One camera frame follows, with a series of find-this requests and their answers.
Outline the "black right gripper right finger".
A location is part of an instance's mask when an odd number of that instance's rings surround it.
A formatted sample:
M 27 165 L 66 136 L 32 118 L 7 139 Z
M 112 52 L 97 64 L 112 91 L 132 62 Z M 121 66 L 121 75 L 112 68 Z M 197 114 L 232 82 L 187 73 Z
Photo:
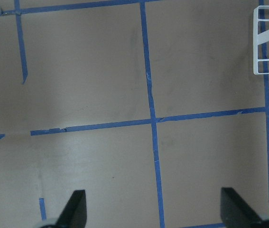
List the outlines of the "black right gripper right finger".
M 269 228 L 247 202 L 233 189 L 221 188 L 220 216 L 226 228 Z

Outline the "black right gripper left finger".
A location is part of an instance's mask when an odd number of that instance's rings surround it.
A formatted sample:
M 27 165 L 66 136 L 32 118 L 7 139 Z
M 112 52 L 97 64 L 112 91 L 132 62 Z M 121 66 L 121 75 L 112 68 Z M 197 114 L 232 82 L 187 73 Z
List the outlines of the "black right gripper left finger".
M 85 190 L 75 190 L 56 221 L 56 228 L 84 228 L 87 223 Z

